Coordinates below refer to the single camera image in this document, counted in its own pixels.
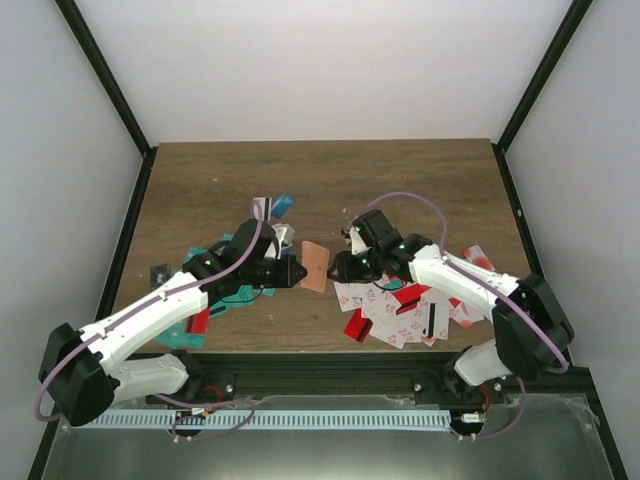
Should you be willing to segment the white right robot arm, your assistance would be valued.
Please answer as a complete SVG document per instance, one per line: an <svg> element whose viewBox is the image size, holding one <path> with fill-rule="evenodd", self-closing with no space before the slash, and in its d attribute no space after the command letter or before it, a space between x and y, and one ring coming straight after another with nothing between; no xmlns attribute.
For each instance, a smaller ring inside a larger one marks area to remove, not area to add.
<svg viewBox="0 0 640 480"><path fill-rule="evenodd" d="M328 268L328 277L340 283L368 283L383 274L434 287L491 321L494 338L466 348L448 367L444 389L451 400L468 402L481 384L499 377L535 381L546 372L569 370L564 351L574 332L541 277L518 279L484 270L418 234L405 239L394 234L389 241L354 238Z"/></svg>

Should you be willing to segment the white floral VIP card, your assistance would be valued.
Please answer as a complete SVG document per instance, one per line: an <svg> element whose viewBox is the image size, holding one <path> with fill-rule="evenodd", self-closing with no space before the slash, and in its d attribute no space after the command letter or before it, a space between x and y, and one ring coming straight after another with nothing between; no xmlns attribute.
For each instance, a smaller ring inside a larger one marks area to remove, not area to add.
<svg viewBox="0 0 640 480"><path fill-rule="evenodd" d="M359 309L369 290L369 284L334 283L338 304L342 312Z"/></svg>

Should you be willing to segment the pink leather card holder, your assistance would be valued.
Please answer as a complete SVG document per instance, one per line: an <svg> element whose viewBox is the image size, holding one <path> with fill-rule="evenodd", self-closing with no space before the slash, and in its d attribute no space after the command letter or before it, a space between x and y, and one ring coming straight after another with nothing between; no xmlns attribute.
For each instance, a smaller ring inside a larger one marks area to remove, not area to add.
<svg viewBox="0 0 640 480"><path fill-rule="evenodd" d="M302 288L316 293L325 292L329 257L327 248L310 241L301 243L301 264L307 271L300 282Z"/></svg>

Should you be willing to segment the teal card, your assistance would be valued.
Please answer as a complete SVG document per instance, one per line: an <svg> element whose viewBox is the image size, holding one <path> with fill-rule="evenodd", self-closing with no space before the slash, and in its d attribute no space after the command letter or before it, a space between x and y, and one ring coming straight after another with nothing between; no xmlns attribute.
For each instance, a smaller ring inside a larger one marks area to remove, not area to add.
<svg viewBox="0 0 640 480"><path fill-rule="evenodd" d="M154 340L170 349L201 349L206 337L202 334L186 333L182 324L176 324L158 334Z"/></svg>

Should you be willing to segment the white card with stripe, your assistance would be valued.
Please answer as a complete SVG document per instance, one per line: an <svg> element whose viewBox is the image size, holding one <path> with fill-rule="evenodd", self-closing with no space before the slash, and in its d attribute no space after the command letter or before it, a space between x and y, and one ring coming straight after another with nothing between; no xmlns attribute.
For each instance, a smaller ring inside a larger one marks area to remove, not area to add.
<svg viewBox="0 0 640 480"><path fill-rule="evenodd" d="M254 197L251 202L250 212L252 217L268 222L272 216L272 198L271 197Z"/></svg>

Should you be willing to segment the red card with stripe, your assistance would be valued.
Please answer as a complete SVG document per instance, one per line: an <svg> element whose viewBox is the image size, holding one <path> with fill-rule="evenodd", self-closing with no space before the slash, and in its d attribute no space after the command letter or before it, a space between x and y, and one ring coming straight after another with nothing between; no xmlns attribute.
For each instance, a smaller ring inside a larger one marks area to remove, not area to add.
<svg viewBox="0 0 640 480"><path fill-rule="evenodd" d="M373 322L363 315L361 309L356 309L346 324L343 333L356 342L363 343L372 327Z"/></svg>

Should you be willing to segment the black membership card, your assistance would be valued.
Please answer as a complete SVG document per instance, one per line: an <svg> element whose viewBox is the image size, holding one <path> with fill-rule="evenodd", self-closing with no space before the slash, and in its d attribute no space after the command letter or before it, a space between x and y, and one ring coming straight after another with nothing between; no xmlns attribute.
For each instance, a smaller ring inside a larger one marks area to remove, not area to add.
<svg viewBox="0 0 640 480"><path fill-rule="evenodd" d="M168 263L154 265L150 268L150 284L152 289L163 285L171 276L171 267Z"/></svg>

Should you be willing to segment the light blue slotted rail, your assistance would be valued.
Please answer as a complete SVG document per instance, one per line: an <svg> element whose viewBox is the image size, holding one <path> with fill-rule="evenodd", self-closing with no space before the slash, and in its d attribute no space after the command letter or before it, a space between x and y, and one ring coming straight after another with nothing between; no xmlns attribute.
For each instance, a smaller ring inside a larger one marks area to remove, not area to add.
<svg viewBox="0 0 640 480"><path fill-rule="evenodd" d="M187 411L112 409L86 429L229 430L393 430L448 431L451 415L436 410L220 410L191 418Z"/></svg>

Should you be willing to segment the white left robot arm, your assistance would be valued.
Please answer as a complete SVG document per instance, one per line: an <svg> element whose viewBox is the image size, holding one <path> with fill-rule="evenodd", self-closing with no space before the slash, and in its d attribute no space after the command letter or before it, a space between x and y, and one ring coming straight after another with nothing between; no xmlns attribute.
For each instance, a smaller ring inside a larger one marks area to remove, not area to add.
<svg viewBox="0 0 640 480"><path fill-rule="evenodd" d="M294 235L287 224L256 219L241 224L228 241L192 256L145 297L80 329L64 323L48 339L39 371L49 395L73 426L85 425L112 404L159 395L191 404L204 392L204 373L193 356L171 352L132 359L140 347L173 325L197 315L243 286L291 288L307 275L284 253Z"/></svg>

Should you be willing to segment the white red corner card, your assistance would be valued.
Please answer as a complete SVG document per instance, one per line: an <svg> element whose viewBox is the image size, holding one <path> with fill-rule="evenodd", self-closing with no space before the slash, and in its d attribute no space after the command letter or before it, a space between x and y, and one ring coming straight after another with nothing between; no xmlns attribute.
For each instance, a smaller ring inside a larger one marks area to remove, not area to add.
<svg viewBox="0 0 640 480"><path fill-rule="evenodd" d="M470 246L462 251L467 262L491 272L495 267L479 245Z"/></svg>

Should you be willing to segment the black aluminium frame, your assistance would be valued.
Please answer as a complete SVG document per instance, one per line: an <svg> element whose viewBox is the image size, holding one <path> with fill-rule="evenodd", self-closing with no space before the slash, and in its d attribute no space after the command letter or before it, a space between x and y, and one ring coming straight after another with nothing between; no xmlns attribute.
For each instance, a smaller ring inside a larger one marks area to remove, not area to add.
<svg viewBox="0 0 640 480"><path fill-rule="evenodd" d="M571 3L499 141L492 147L530 267L529 275L517 282L515 290L500 294L489 310L497 336L491 348L511 369L505 380L508 388L525 381L545 394L574 387L581 392L594 390L586 369L573 366L569 360L568 348L575 333L544 278L506 160L509 147L589 7L586 1ZM98 308L99 318L105 319L115 302L157 151L143 134L78 5L61 1L58 9L143 157ZM108 328L87 334L69 325L62 325L50 334L38 378L40 394L53 399L53 421L65 419L74 426L86 425L104 413L123 390L124 382L115 374L115 362L94 347L109 334ZM485 395L487 388L482 384L466 385L454 368L462 359L478 355L475 347L458 353L416 353L401 357L383 353L189 354L177 351L170 354L170 359L185 371L185 383L174 393L162 394L143 384L140 393L172 409L196 409L200 407L199 395L208 380L228 379L231 390L222 398L223 405L235 404L237 394L244 391L290 396L308 390L315 396L412 393L420 403L462 410Z"/></svg>

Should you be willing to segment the blue card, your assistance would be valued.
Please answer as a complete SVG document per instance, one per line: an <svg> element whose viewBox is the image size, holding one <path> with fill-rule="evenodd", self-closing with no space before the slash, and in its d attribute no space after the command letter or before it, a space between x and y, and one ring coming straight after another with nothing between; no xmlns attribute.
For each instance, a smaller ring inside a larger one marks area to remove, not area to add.
<svg viewBox="0 0 640 480"><path fill-rule="evenodd" d="M274 197L271 204L271 216L277 219L282 218L294 203L295 199L290 195L280 194Z"/></svg>

